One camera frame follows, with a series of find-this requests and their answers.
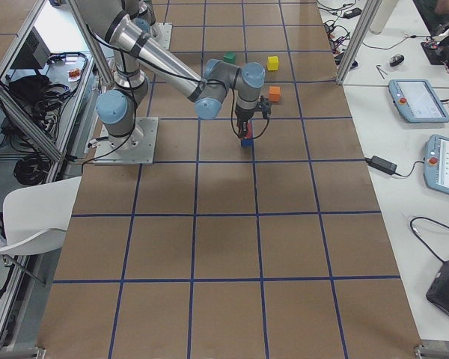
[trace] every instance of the cardboard surface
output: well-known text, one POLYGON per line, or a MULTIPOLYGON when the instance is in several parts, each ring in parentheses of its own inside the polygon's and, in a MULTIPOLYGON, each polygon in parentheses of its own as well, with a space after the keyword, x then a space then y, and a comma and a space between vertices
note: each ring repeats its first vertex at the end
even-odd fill
POLYGON ((199 120, 155 83, 140 114, 161 117, 157 161, 86 168, 38 345, 53 359, 78 358, 76 343, 81 358, 413 358, 418 333, 316 5, 229 1, 228 24, 215 1, 192 3, 169 2, 182 25, 171 51, 235 51, 240 66, 280 56, 263 88, 282 91, 268 132, 241 148, 230 96, 199 120))

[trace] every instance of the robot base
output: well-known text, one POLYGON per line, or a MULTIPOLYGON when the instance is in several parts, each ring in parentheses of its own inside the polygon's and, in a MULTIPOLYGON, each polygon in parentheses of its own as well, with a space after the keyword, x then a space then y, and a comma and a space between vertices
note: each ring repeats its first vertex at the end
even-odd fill
MULTIPOLYGON (((117 151, 95 159, 94 163, 97 165, 137 165, 142 163, 144 165, 153 164, 153 156, 155 154, 156 133, 158 132, 158 117, 137 117, 136 126, 140 126, 144 133, 144 137, 132 150, 117 151)), ((103 126, 100 136, 108 136, 108 131, 103 126)), ((114 148, 108 141, 99 142, 96 157, 111 152, 114 148)))
POLYGON ((161 35, 159 38, 155 38, 158 43, 163 46, 165 49, 170 49, 170 42, 171 42, 171 29, 173 28, 173 25, 171 22, 157 22, 155 24, 161 32, 161 35))

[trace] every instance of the metal pole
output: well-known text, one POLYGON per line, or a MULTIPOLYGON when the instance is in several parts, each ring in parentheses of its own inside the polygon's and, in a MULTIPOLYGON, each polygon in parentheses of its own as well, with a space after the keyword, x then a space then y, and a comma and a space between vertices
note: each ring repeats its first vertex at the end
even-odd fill
POLYGON ((102 76, 103 83, 105 85, 114 84, 112 71, 110 70, 108 63, 106 62, 106 57, 103 54, 103 51, 102 51, 100 45, 95 41, 95 39, 88 32, 87 24, 83 20, 82 15, 80 14, 78 5, 76 4, 76 0, 67 0, 67 3, 70 6, 72 15, 75 18, 75 21, 85 39, 85 42, 88 45, 88 48, 90 49, 90 52, 93 55, 93 59, 98 68, 98 72, 102 76))
POLYGON ((381 1, 382 0, 367 0, 362 14, 359 17, 356 29, 351 36, 351 41, 349 42, 347 50, 344 53, 343 59, 339 65, 339 69, 337 70, 336 83, 338 85, 343 84, 344 79, 351 68, 352 62, 358 54, 359 47, 366 36, 367 30, 373 22, 374 16, 381 5, 381 1))
POLYGON ((449 359, 449 351, 439 349, 429 349, 419 346, 415 349, 418 359, 433 358, 433 359, 449 359))
POLYGON ((0 88, 0 101, 3 102, 6 112, 15 126, 23 131, 32 141, 45 153, 45 155, 55 162, 62 160, 62 154, 49 138, 38 126, 31 120, 30 115, 24 112, 12 99, 10 94, 0 88))
POLYGON ((46 351, 41 348, 25 349, 10 352, 2 349, 2 351, 0 351, 0 359, 27 359, 27 358, 44 359, 45 353, 46 351))
POLYGON ((5 260, 9 260, 11 261, 15 266, 17 266, 19 269, 23 270, 26 274, 28 274, 30 277, 32 277, 33 279, 35 279, 37 282, 42 283, 43 285, 45 285, 45 281, 41 280, 39 277, 37 277, 35 274, 31 273, 27 268, 25 268, 24 266, 22 266, 20 263, 18 263, 14 258, 10 257, 8 254, 4 254, 3 257, 5 258, 5 260))

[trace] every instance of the robotic arm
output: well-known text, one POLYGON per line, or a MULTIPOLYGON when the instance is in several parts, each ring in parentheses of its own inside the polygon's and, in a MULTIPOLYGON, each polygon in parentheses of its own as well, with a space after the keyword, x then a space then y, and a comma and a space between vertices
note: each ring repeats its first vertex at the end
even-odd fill
POLYGON ((115 48, 117 90, 98 100, 97 110, 110 136, 123 138, 132 131, 132 113, 125 102, 140 103, 147 93, 147 78, 139 64, 166 80, 195 103, 197 115, 213 119, 219 113, 230 89, 237 90, 235 113, 239 137, 248 132, 247 122, 255 111, 268 118, 269 103, 261 97, 265 71, 258 63, 243 68, 223 61, 210 60, 202 78, 180 59, 153 39, 155 16, 151 3, 143 0, 77 0, 83 20, 90 31, 115 48))

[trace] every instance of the block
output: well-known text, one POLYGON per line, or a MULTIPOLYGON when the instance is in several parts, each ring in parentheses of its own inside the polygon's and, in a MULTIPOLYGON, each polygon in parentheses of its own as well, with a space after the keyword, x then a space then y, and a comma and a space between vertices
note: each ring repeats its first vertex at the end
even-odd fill
POLYGON ((241 140, 241 147, 251 147, 253 146, 253 140, 251 138, 243 138, 241 140))
POLYGON ((269 86, 268 99, 271 102, 279 102, 281 100, 281 88, 279 86, 269 86))
POLYGON ((268 61, 266 62, 266 67, 268 68, 268 71, 277 71, 279 68, 278 56, 268 56, 268 61))
POLYGON ((235 64, 236 63, 236 54, 234 52, 227 52, 223 56, 223 61, 228 62, 229 64, 235 64))

